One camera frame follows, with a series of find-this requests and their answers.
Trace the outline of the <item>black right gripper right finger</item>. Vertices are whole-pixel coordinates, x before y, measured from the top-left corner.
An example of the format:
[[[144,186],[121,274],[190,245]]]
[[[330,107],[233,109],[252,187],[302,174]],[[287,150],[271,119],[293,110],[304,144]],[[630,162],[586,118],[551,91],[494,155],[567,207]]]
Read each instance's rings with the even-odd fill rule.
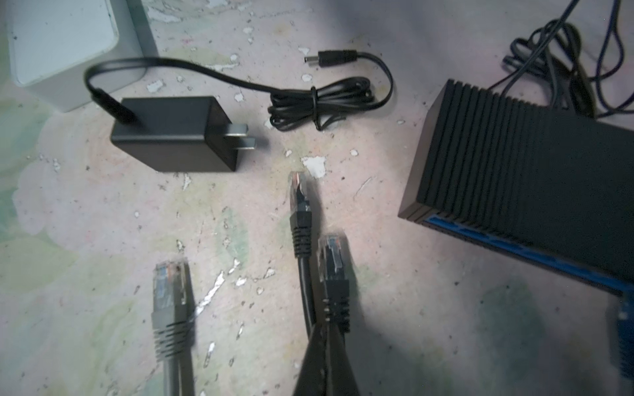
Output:
[[[343,335],[339,326],[333,323],[326,330],[326,394],[360,395]]]

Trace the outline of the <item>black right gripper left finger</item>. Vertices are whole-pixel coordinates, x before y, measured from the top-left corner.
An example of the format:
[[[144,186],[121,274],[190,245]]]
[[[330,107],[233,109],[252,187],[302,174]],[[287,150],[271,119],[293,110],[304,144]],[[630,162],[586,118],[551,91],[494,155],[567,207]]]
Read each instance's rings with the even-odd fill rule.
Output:
[[[292,395],[325,395],[325,338],[320,323],[312,328]]]

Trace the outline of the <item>black network switch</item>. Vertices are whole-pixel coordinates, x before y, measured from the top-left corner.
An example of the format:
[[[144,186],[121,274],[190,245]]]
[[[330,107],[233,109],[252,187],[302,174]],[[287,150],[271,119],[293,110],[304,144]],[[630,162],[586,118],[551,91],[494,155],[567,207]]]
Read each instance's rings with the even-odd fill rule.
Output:
[[[614,294],[633,289],[633,133],[449,80],[401,219]]]

